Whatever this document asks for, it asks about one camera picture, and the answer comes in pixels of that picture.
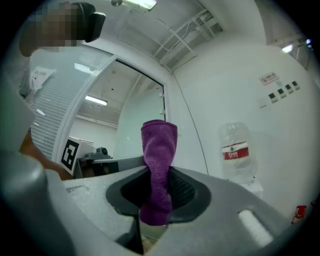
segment ceiling light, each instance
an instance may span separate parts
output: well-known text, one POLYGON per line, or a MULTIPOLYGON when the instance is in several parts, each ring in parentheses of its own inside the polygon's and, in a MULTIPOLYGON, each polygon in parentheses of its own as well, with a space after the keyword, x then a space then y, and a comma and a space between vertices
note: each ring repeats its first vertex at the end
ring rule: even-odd
POLYGON ((94 98, 94 97, 91 97, 91 96, 86 96, 85 97, 86 100, 88 101, 92 101, 92 102, 95 102, 95 103, 99 103, 99 104, 102 104, 102 105, 107 105, 107 102, 105 100, 101 100, 101 99, 98 99, 98 98, 94 98))
POLYGON ((96 72, 95 70, 91 71, 90 67, 84 66, 84 65, 81 65, 81 64, 78 64, 78 63, 74 63, 74 68, 76 70, 79 70, 79 71, 82 71, 82 72, 85 72, 85 73, 88 73, 88 74, 93 74, 94 72, 96 72))
POLYGON ((292 44, 289 44, 288 46, 283 47, 283 48, 282 48, 282 51, 285 52, 285 53, 289 53, 289 52, 292 51, 292 48, 293 48, 293 45, 292 45, 292 44))
POLYGON ((156 0, 125 0, 125 2, 139 5, 148 10, 151 10, 157 4, 156 0))
POLYGON ((41 111, 40 109, 37 109, 36 111, 38 111, 39 114, 45 116, 45 113, 43 113, 43 111, 41 111))

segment towel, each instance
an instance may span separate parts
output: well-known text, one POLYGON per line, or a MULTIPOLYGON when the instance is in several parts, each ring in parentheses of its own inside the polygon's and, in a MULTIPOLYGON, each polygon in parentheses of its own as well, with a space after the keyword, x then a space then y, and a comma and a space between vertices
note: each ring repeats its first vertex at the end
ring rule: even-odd
POLYGON ((151 171, 151 192, 140 209, 140 220, 150 226, 167 225, 172 212, 168 175, 176 153, 178 129, 172 123, 152 120, 143 124, 141 137, 144 161, 151 171))

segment black rubber slot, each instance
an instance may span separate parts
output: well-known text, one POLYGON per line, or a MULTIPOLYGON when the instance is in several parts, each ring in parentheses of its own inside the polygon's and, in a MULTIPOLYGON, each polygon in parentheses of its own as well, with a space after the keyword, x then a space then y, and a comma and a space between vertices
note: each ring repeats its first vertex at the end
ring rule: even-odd
POLYGON ((137 254, 144 254, 138 218, 134 219, 130 231, 118 237, 116 242, 137 254))
MULTIPOLYGON (((150 195, 148 168, 112 184, 106 191, 106 199, 122 215, 139 215, 139 209, 150 195)), ((169 223, 190 222, 208 207, 211 201, 209 189, 182 172, 170 168, 168 191, 172 200, 169 223)))
POLYGON ((195 197, 195 188, 173 171, 169 172, 169 194, 171 196, 172 209, 176 210, 192 201, 195 197))
POLYGON ((102 164, 93 164, 92 170, 93 170, 94 176, 106 175, 102 164))
POLYGON ((150 195, 150 174, 146 171, 121 187, 121 195, 139 209, 150 195))
POLYGON ((106 165, 109 169, 109 174, 115 174, 119 172, 118 162, 108 162, 106 165))

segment wall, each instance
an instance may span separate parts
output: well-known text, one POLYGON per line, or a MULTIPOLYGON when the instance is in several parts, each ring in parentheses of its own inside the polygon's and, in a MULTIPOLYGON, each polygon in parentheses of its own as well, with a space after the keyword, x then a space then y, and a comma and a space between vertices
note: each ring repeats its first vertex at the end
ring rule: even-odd
POLYGON ((114 155, 117 129, 103 124, 76 118, 69 136, 93 142, 95 148, 104 147, 114 155))
POLYGON ((119 56, 164 85, 166 118, 178 126, 178 143, 172 166, 207 174, 195 126, 174 76, 150 56, 107 34, 101 34, 99 39, 83 44, 119 56))
POLYGON ((319 88, 280 48, 232 34, 222 34, 196 53, 174 75, 198 130, 209 174, 223 177, 219 127, 244 122, 251 131, 263 198, 289 220, 297 205, 309 206, 319 192, 319 88), (268 94, 279 86, 259 81, 269 72, 275 72, 283 86, 297 81, 300 90, 271 104, 268 94), (263 102, 267 106, 260 108, 263 102))
POLYGON ((154 88, 133 95, 125 101, 119 118, 113 158, 144 154, 142 124, 150 120, 165 120, 163 113, 160 113, 164 109, 164 99, 159 97, 161 91, 162 88, 154 88))

